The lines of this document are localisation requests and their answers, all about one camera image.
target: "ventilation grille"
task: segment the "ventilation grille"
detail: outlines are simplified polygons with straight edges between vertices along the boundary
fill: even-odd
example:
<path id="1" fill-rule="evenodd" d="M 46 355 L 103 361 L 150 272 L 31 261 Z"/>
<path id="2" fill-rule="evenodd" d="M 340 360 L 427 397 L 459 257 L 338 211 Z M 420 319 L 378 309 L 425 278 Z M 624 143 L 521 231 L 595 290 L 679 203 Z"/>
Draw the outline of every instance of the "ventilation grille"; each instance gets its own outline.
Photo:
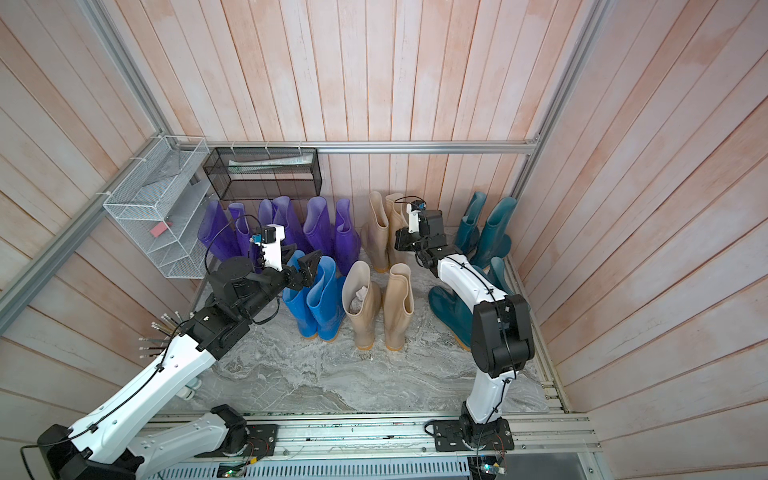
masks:
<path id="1" fill-rule="evenodd" d="M 180 463 L 164 470 L 162 478 L 216 478 L 218 462 Z M 247 467 L 244 478 L 271 480 L 273 478 L 367 478 L 387 480 L 397 478 L 467 478 L 466 457 L 444 458 L 360 458 L 349 460 L 297 460 L 258 462 Z M 154 475 L 152 480 L 159 480 Z"/>

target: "wire mesh shelf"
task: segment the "wire mesh shelf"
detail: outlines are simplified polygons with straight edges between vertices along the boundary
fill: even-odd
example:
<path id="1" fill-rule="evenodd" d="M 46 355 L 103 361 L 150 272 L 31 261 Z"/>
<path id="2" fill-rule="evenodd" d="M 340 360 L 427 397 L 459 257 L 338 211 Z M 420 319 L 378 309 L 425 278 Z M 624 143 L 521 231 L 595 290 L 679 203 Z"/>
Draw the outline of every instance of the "wire mesh shelf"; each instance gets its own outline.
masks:
<path id="1" fill-rule="evenodd" d="M 117 220 L 163 220 L 209 153 L 205 140 L 192 151 L 163 137 L 112 192 L 104 208 Z"/>
<path id="2" fill-rule="evenodd" d="M 190 181 L 209 150 L 204 140 L 181 150 L 173 139 L 161 138 L 104 207 L 166 277 L 203 278 L 205 246 L 197 231 L 211 185 Z"/>
<path id="3" fill-rule="evenodd" d="M 221 200 L 308 200 L 323 185 L 314 148 L 217 147 L 203 170 Z"/>

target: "black wire mesh basket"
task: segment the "black wire mesh basket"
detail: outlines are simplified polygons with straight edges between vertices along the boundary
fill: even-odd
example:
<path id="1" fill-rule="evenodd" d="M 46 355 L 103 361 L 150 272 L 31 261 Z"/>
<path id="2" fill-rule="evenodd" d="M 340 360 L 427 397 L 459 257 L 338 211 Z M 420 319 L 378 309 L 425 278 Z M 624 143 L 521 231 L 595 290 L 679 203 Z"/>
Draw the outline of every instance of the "black wire mesh basket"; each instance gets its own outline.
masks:
<path id="1" fill-rule="evenodd" d="M 203 170 L 221 200 L 309 200 L 323 186 L 314 148 L 217 147 Z"/>

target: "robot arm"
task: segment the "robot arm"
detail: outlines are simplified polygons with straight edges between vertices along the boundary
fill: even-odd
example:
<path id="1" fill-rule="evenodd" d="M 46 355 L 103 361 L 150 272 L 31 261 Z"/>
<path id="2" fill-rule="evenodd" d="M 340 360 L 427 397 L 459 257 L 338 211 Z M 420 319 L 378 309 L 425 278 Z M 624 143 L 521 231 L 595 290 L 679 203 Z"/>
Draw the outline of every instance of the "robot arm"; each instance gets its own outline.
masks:
<path id="1" fill-rule="evenodd" d="M 245 420 L 220 406 L 198 420 L 160 435 L 137 437 L 174 394 L 221 359 L 250 330 L 253 318 L 283 288 L 311 286 L 321 256 L 302 257 L 300 268 L 285 266 L 295 246 L 281 248 L 280 225 L 254 237 L 264 268 L 253 271 L 246 257 L 234 257 L 209 273 L 214 289 L 206 306 L 181 323 L 169 346 L 111 399 L 67 429 L 53 425 L 38 439 L 54 478 L 146 478 L 204 452 L 238 455 L 247 443 Z"/>
<path id="2" fill-rule="evenodd" d="M 441 211 L 426 210 L 422 201 L 416 201 L 406 204 L 406 213 L 408 226 L 396 233 L 395 248 L 415 252 L 419 262 L 472 311 L 471 347 L 478 371 L 462 406 L 459 428 L 466 445 L 484 445 L 502 429 L 498 408 L 506 384 L 535 354 L 528 304 L 523 296 L 493 286 L 461 250 L 447 244 Z"/>

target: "sock inside boot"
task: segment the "sock inside boot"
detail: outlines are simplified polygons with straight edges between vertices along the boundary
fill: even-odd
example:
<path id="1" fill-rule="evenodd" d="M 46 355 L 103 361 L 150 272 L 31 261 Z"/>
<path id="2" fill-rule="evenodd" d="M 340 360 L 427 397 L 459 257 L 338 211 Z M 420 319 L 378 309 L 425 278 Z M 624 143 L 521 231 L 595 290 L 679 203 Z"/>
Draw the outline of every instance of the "sock inside boot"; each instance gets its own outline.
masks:
<path id="1" fill-rule="evenodd" d="M 362 310 L 362 302 L 366 299 L 367 293 L 368 287 L 365 285 L 355 292 L 355 298 L 352 299 L 352 303 L 349 305 L 349 312 L 351 314 L 354 315 L 355 313 L 360 313 L 360 310 Z"/>

